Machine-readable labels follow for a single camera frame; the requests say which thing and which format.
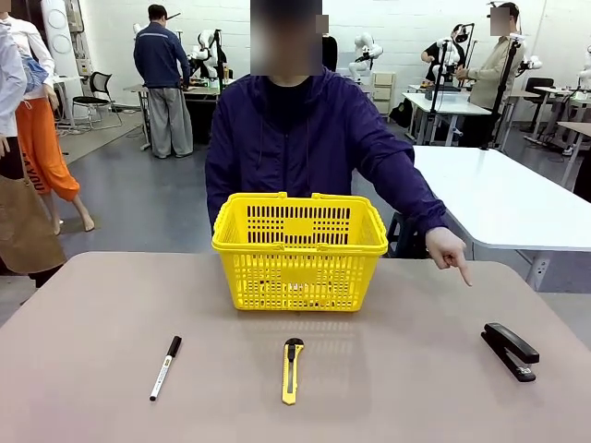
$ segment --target chair backrest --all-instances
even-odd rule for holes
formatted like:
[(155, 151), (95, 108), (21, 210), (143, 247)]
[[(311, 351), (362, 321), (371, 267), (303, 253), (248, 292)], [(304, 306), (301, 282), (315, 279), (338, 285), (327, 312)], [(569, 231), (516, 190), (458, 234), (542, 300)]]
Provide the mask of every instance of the chair backrest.
[(525, 90), (527, 92), (534, 92), (535, 94), (542, 95), (542, 93), (535, 88), (552, 88), (553, 86), (554, 78), (531, 77), (527, 80)]
[(101, 72), (93, 72), (90, 76), (90, 91), (94, 94), (95, 92), (102, 92), (109, 95), (107, 85), (113, 75), (103, 74)]

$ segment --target gray pants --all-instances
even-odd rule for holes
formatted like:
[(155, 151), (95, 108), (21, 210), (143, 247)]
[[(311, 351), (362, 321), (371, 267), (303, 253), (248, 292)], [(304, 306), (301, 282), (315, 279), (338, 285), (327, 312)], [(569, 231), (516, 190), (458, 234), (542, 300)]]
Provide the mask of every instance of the gray pants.
[(193, 129), (183, 91), (175, 88), (148, 92), (151, 150), (156, 157), (185, 156), (193, 152)]

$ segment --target black stapler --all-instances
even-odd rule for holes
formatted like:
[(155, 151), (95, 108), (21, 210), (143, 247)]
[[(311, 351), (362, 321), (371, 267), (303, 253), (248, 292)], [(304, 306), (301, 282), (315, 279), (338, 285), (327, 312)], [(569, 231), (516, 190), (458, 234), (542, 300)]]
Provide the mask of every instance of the black stapler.
[(488, 346), (522, 383), (534, 381), (531, 365), (539, 363), (539, 353), (521, 337), (500, 323), (484, 325), (480, 334)]

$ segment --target yellow basket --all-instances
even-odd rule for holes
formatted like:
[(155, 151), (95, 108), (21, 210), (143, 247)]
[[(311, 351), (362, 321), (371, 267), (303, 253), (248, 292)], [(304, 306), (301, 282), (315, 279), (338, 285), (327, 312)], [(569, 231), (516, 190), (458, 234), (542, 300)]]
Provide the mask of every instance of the yellow basket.
[(358, 311), (388, 249), (380, 215), (362, 197), (234, 194), (214, 231), (244, 310)]

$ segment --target purple jacket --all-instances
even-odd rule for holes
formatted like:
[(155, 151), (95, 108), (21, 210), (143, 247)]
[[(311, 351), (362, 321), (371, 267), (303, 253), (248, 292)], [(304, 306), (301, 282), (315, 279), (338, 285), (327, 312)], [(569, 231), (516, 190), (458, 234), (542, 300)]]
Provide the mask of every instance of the purple jacket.
[(351, 195), (355, 168), (420, 233), (445, 226), (445, 206), (415, 169), (413, 147), (394, 137), (353, 81), (326, 69), (314, 77), (305, 117), (289, 134), (273, 123), (265, 91), (262, 77), (246, 76), (220, 97), (205, 164), (211, 226), (236, 192)]

